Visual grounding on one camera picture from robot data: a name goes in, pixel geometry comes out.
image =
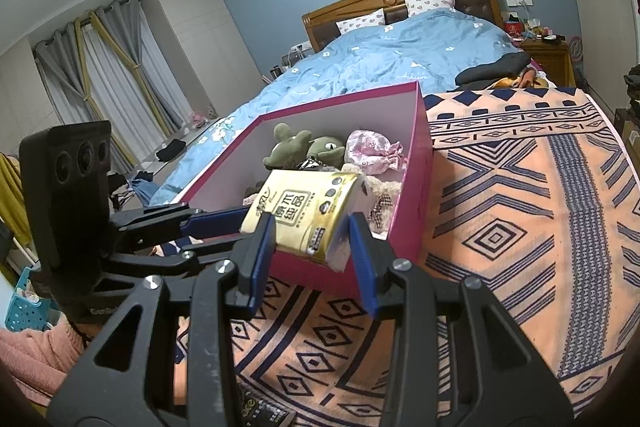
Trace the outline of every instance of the camera lens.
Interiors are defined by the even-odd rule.
[[[56,178],[60,184],[66,183],[69,179],[69,169],[71,166],[71,156],[65,151],[56,158]]]
[[[107,142],[100,142],[98,145],[98,162],[102,163],[107,159]]]
[[[88,174],[94,164],[94,148],[89,142],[84,142],[78,151],[78,169],[82,176]]]

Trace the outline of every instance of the headboard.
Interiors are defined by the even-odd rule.
[[[302,17],[309,40],[316,53],[340,36],[337,22],[385,9],[386,23],[408,17],[404,0],[341,0]],[[456,0],[456,9],[492,22],[502,28],[498,0]]]

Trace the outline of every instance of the wooden nightstand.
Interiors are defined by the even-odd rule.
[[[575,87],[574,68],[571,64],[569,46],[565,42],[547,44],[527,39],[520,43],[520,47],[540,64],[551,82],[558,87]]]

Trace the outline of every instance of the drawer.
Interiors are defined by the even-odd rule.
[[[531,54],[531,56],[540,64],[540,67],[545,70],[546,76],[548,76],[551,82],[557,84],[559,87],[566,85],[566,57],[564,55]]]

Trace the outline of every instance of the pink box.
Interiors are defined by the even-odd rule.
[[[313,136],[346,139],[356,129],[379,132],[391,142],[400,141],[407,155],[404,172],[387,171],[384,181],[401,180],[402,191],[387,240],[398,257],[415,261],[422,244],[433,147],[420,86],[417,82],[336,96],[305,103],[258,117],[222,154],[213,160],[174,202],[187,201],[206,211],[242,205],[244,190],[264,181],[268,171],[262,159],[276,145],[273,128],[286,122],[293,132],[307,129]],[[353,263],[344,273],[284,252],[276,252],[271,275],[293,284],[332,295],[359,295]]]

